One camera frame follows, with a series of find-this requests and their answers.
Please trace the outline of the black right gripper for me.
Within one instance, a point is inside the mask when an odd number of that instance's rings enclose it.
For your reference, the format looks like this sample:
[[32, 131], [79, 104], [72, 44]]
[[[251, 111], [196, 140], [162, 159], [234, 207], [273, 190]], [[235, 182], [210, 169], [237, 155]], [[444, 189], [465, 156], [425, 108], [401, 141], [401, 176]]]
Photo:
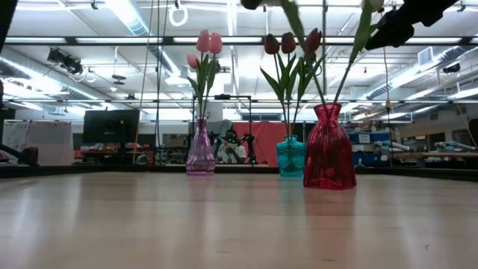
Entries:
[[407, 25], [418, 22], [429, 27], [443, 17], [446, 9], [458, 0], [403, 0], [398, 10], [383, 13], [379, 23], [370, 28], [366, 50], [386, 46], [397, 48], [407, 41]]

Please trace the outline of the dark red artificial tulip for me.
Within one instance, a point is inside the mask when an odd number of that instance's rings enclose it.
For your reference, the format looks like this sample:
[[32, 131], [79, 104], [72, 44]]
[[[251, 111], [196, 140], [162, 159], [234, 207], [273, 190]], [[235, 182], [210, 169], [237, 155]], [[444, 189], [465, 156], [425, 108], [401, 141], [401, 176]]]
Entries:
[[323, 98], [323, 91], [317, 80], [317, 71], [321, 69], [320, 63], [322, 59], [316, 59], [316, 51], [320, 47], [321, 38], [322, 32], [317, 28], [314, 28], [308, 34], [305, 39], [305, 48], [303, 49], [304, 55], [299, 58], [295, 67], [295, 70], [297, 71], [297, 77], [299, 78], [299, 83], [297, 86], [297, 104], [294, 111], [293, 122], [291, 123], [292, 131], [295, 129], [299, 105], [311, 81], [316, 84], [320, 98]]
[[266, 71], [260, 68], [262, 75], [266, 79], [267, 83], [272, 87], [273, 92], [276, 94], [279, 103], [282, 106], [282, 113], [284, 117], [285, 123], [285, 131], [286, 135], [290, 135], [290, 128], [287, 121], [286, 109], [285, 109], [285, 89], [280, 85], [281, 82], [281, 75], [279, 74], [279, 66], [278, 66], [278, 58], [277, 54], [279, 53], [280, 45], [279, 41], [275, 38], [274, 35], [268, 34], [264, 38], [264, 51], [268, 55], [272, 55], [274, 59], [274, 67], [276, 71], [276, 78], [273, 78], [269, 75]]
[[287, 61], [284, 62], [279, 53], [276, 54], [276, 59], [278, 60], [281, 73], [279, 77], [279, 98], [284, 112], [286, 128], [285, 140], [287, 142], [290, 141], [291, 135], [290, 107], [293, 89], [298, 74], [298, 67], [296, 64], [297, 55], [295, 54], [296, 47], [297, 45], [294, 35], [291, 32], [285, 33], [281, 38], [280, 49], [283, 54], [287, 55]]

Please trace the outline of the teal glass vase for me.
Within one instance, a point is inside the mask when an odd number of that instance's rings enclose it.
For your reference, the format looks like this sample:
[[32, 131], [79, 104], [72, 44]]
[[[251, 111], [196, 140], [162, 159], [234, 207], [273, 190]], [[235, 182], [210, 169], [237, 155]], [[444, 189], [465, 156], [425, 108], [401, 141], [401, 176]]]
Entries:
[[305, 167], [306, 145], [296, 135], [286, 135], [285, 141], [276, 145], [279, 175], [281, 177], [302, 177]]

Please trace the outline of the purple ribbed glass vase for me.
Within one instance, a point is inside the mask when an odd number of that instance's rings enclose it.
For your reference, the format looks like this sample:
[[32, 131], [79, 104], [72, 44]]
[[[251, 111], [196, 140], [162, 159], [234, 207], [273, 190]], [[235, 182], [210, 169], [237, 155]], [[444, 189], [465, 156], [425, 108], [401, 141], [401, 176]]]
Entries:
[[186, 162], [186, 173], [190, 176], [207, 176], [214, 174], [215, 157], [208, 137], [207, 117], [196, 118], [196, 131]]

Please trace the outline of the red ribbed glass vase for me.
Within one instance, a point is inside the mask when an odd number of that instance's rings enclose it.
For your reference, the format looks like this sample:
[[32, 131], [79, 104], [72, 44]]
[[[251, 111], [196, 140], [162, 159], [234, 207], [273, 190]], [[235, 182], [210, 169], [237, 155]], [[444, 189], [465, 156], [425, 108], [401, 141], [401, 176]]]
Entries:
[[314, 112], [318, 122], [308, 135], [303, 186], [337, 191], [355, 188], [352, 144], [338, 121], [341, 105], [317, 105]]

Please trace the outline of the black overhead bar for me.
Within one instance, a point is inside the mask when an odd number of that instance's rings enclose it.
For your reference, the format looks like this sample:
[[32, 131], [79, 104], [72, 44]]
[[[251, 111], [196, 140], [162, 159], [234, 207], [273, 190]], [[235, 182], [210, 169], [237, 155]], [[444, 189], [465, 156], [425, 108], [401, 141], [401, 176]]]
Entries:
[[[353, 37], [326, 37], [330, 46], [351, 46]], [[4, 44], [11, 46], [189, 46], [198, 37], [7, 37]], [[265, 37], [226, 36], [223, 44], [231, 46], [261, 46]], [[404, 46], [478, 46], [478, 37], [412, 37]]]

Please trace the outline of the blue storage bins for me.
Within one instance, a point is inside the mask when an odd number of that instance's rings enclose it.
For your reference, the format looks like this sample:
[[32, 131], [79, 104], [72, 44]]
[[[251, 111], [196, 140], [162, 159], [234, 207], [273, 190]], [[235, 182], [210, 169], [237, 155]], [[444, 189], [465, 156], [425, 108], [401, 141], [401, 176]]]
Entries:
[[387, 167], [390, 135], [387, 132], [349, 132], [355, 167]]

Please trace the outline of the background wooden table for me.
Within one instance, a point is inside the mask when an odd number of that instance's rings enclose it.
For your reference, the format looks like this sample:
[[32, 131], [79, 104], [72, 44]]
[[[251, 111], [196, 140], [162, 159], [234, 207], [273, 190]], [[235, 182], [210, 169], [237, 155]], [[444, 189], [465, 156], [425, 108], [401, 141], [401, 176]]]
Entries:
[[398, 152], [393, 158], [478, 158], [478, 152]]

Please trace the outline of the red cloth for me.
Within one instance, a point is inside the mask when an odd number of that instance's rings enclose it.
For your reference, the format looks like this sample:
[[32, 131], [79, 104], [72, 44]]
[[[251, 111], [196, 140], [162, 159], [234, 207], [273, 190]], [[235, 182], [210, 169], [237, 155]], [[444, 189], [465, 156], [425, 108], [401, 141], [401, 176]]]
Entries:
[[253, 134], [253, 148], [258, 164], [266, 163], [268, 167], [278, 167], [276, 144], [285, 141], [286, 128], [284, 123], [261, 121], [252, 123], [249, 131], [248, 122], [233, 122], [232, 129], [242, 137], [244, 134]]

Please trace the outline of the person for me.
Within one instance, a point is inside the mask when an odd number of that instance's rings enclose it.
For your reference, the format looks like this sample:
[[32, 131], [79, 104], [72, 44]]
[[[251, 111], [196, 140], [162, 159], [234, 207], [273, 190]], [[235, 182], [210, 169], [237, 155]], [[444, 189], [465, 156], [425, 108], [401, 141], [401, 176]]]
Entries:
[[228, 130], [226, 136], [220, 141], [217, 158], [224, 164], [243, 164], [247, 160], [246, 149], [239, 144], [238, 135], [233, 130]]

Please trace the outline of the black monitor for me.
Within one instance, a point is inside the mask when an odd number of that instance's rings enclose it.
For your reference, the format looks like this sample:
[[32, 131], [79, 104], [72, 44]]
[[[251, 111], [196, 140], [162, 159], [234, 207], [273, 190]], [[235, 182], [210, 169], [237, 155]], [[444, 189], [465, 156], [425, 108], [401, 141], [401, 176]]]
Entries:
[[83, 143], [133, 143], [139, 119], [138, 110], [86, 111]]

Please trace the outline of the white partition board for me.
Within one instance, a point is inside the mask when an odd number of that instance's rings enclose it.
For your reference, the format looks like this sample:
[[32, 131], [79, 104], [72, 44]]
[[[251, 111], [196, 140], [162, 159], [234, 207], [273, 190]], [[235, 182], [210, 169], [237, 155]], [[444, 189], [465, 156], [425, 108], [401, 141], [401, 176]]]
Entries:
[[36, 148], [40, 166], [69, 166], [74, 162], [72, 125], [68, 122], [6, 122], [1, 143], [18, 152]]

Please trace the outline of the black chair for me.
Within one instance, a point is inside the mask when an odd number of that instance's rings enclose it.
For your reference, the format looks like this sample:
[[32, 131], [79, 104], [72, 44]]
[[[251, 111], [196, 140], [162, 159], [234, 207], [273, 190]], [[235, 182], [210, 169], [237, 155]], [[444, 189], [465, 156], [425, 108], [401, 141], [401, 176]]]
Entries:
[[19, 159], [19, 162], [27, 164], [31, 167], [38, 167], [38, 148], [36, 147], [26, 147], [22, 151], [22, 157]]

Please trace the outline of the black metal frame stand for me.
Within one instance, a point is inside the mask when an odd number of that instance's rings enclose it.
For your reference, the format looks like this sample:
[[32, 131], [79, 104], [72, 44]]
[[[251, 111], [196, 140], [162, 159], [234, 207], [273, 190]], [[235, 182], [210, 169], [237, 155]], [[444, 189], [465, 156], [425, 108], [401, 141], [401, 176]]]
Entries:
[[247, 142], [249, 147], [248, 163], [252, 167], [254, 167], [255, 165], [257, 165], [257, 161], [256, 161], [255, 150], [253, 145], [255, 136], [252, 133], [252, 97], [251, 96], [234, 96], [229, 94], [214, 95], [214, 100], [221, 101], [221, 102], [232, 102], [233, 100], [237, 100], [239, 103], [243, 103], [242, 99], [247, 99], [249, 102], [249, 132], [245, 133], [242, 137], [239, 138], [239, 144], [241, 145], [243, 142]]

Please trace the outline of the black table frame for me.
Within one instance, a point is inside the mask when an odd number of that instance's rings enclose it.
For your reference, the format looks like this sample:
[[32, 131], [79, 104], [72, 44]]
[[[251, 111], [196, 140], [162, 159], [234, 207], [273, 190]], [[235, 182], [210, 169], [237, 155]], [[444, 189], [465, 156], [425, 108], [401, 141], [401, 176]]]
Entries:
[[[32, 176], [53, 176], [79, 173], [100, 173], [100, 172], [128, 172], [128, 173], [184, 173], [184, 166], [118, 166], [118, 165], [72, 165], [72, 166], [0, 166], [0, 179], [32, 177]], [[260, 166], [219, 166], [215, 168], [216, 174], [277, 174], [278, 169], [273, 167]], [[435, 168], [412, 168], [412, 167], [380, 167], [380, 168], [358, 168], [357, 175], [388, 175], [408, 176], [430, 179], [446, 179], [463, 182], [478, 183], [478, 170], [454, 170]]]

